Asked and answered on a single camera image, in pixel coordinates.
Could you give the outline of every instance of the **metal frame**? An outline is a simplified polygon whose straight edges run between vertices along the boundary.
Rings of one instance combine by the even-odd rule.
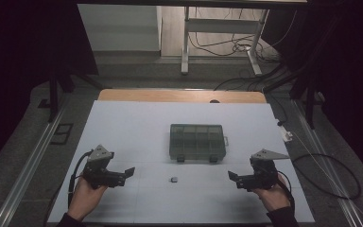
[[[252,46],[247,51],[252,69],[255,76],[261,76],[261,68],[256,59],[256,46],[261,37],[265,20],[268,15],[268,9],[261,13],[259,21],[251,20],[225,20],[225,19],[202,19],[189,18],[189,7],[184,8],[184,36],[183,46],[181,49],[181,73],[188,74],[188,33],[189,32],[206,32],[206,33],[238,33],[254,34]]]

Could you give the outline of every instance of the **black curtain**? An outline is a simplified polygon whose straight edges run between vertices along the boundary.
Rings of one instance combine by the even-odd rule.
[[[57,74],[71,91],[72,73],[97,74],[77,5],[0,1],[0,150],[22,119],[31,90]]]

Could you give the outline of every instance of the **small object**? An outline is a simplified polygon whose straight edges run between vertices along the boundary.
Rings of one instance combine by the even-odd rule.
[[[178,182],[178,177],[172,177],[169,181],[172,182],[172,183],[177,183]]]
[[[279,129],[281,130],[281,135],[282,135],[282,138],[285,141],[285,143],[289,142],[289,141],[292,141],[293,140],[293,134],[290,131],[287,131],[285,129],[285,127],[282,124],[279,124],[279,123],[281,123],[281,122],[278,121],[278,126],[279,126]]]

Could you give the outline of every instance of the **metal bracket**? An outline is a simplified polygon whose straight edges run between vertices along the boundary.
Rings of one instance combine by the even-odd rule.
[[[278,159],[289,159],[285,154],[277,153],[267,149],[261,149],[260,151],[254,153],[251,158],[261,159],[261,160],[278,160]]]

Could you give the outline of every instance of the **wall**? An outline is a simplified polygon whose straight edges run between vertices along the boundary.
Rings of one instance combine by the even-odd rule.
[[[94,51],[159,51],[160,7],[79,4]]]

